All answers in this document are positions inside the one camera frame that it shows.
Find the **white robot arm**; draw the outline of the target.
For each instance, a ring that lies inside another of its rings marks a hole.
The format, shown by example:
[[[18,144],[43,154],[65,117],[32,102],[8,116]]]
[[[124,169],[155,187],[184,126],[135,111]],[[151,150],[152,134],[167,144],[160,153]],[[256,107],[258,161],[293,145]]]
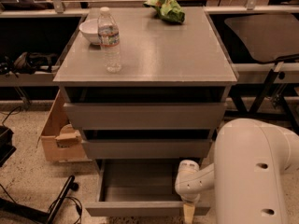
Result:
[[[212,164],[179,164],[175,190],[184,222],[192,224],[200,193],[213,188],[217,224],[289,224],[280,176],[298,168],[298,134],[256,119],[229,121],[219,130]]]

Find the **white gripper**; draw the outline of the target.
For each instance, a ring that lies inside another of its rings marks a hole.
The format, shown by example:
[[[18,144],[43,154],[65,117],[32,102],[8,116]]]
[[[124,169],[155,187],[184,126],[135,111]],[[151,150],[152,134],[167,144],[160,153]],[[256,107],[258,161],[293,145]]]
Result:
[[[175,191],[183,204],[184,223],[192,224],[195,204],[200,200],[203,191],[214,188],[214,164],[201,169],[199,164],[191,160],[183,160],[178,167]]]

